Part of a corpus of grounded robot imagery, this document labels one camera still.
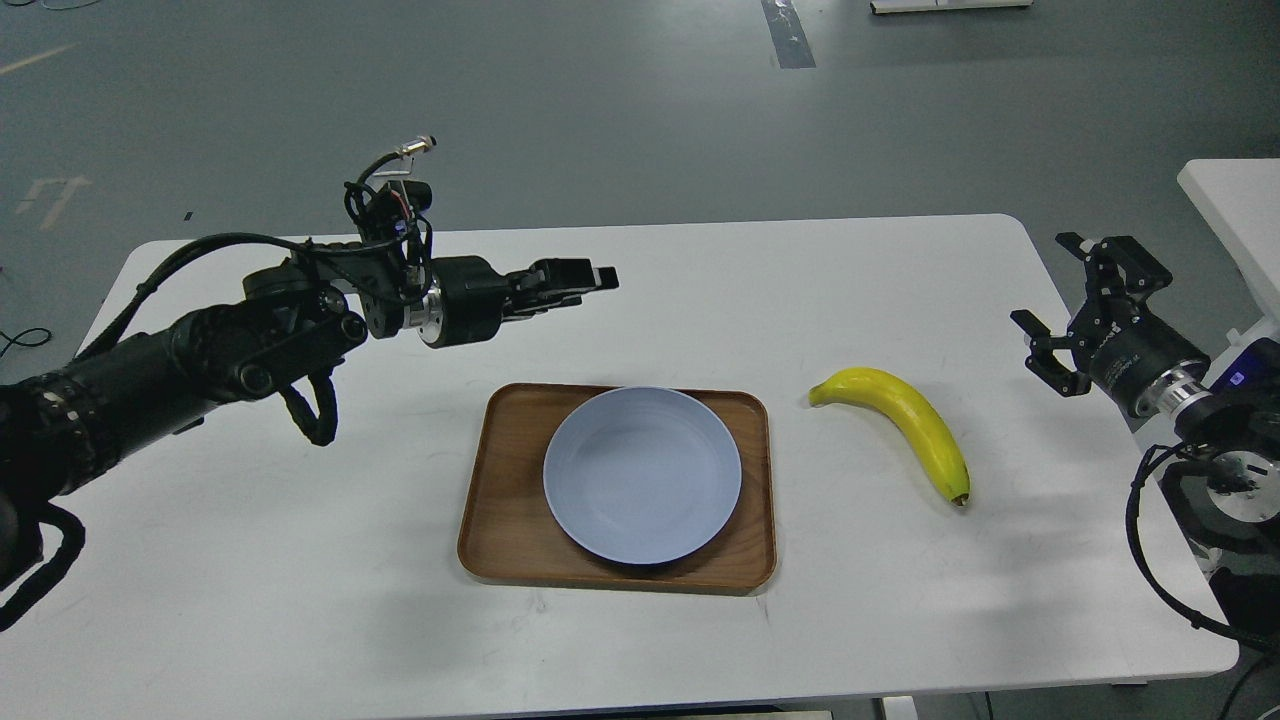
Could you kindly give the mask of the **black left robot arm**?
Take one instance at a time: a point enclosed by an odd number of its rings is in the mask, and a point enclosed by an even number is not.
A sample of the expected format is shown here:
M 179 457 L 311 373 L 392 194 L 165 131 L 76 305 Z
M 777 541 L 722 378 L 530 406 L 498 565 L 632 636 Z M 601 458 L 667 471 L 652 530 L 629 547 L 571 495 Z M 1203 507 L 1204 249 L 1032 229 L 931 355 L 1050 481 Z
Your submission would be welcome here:
M 79 557 L 86 529 L 55 505 L 137 451 L 228 404 L 280 397 L 316 446 L 337 437 L 333 372 L 367 340 L 416 331 L 430 348 L 492 340 L 518 322 L 616 290 L 588 259 L 539 259 L 500 273 L 480 256 L 438 258 L 431 187 L 412 177 L 431 136 L 402 143 L 346 183 L 357 231 L 346 242 L 230 232 L 184 243 L 65 366 L 3 387 L 3 626 L 18 623 Z M 237 304 L 197 309 L 128 334 L 145 302 L 216 251 L 261 245 L 284 259 L 243 278 Z

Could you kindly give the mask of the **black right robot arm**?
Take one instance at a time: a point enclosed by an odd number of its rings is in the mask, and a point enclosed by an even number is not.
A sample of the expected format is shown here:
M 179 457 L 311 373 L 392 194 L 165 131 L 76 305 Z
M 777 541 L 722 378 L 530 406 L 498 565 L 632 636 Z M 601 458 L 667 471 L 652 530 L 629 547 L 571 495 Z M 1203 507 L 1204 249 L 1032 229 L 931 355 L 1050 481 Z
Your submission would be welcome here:
M 1151 589 L 1194 628 L 1277 656 L 1277 634 L 1235 629 L 1190 609 L 1155 578 L 1137 527 L 1140 493 L 1155 473 L 1179 489 L 1203 488 L 1219 512 L 1252 530 L 1248 539 L 1211 533 L 1210 543 L 1244 553 L 1277 553 L 1277 341 L 1245 345 L 1219 375 L 1210 357 L 1148 305 L 1172 274 L 1130 236 L 1089 241 L 1062 232 L 1057 245 L 1084 269 L 1084 299 L 1062 334 L 1032 311 L 1011 320 L 1024 332 L 1025 366 L 1064 397 L 1101 388 L 1129 418 L 1162 416 L 1175 442 L 1148 447 L 1130 483 L 1125 534 Z

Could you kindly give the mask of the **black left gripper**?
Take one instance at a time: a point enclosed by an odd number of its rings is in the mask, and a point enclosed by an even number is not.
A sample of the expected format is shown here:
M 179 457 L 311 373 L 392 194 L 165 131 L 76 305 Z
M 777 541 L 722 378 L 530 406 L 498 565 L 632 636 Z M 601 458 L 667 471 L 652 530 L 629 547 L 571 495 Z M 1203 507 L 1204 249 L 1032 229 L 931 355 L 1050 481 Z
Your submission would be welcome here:
M 485 342 L 506 323 L 582 304 L 584 293 L 617 290 L 613 266 L 586 258 L 543 258 L 500 274 L 480 256 L 436 258 L 420 340 L 430 348 Z

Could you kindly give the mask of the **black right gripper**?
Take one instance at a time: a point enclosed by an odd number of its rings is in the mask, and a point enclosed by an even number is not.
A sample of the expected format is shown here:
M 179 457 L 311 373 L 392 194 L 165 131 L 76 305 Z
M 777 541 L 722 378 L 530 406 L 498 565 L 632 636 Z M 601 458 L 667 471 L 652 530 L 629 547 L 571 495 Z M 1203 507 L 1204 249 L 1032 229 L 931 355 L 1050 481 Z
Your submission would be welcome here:
M 1082 263 L 1084 299 L 1066 336 L 1051 334 L 1030 310 L 1010 311 L 1027 337 L 1024 366 L 1062 397 L 1100 387 L 1129 418 L 1158 413 L 1157 383 L 1169 373 L 1202 380 L 1210 357 L 1166 322 L 1148 313 L 1148 299 L 1172 283 L 1172 273 L 1137 238 L 1087 240 L 1075 232 L 1056 243 Z M 1070 350 L 1076 369 L 1057 359 Z

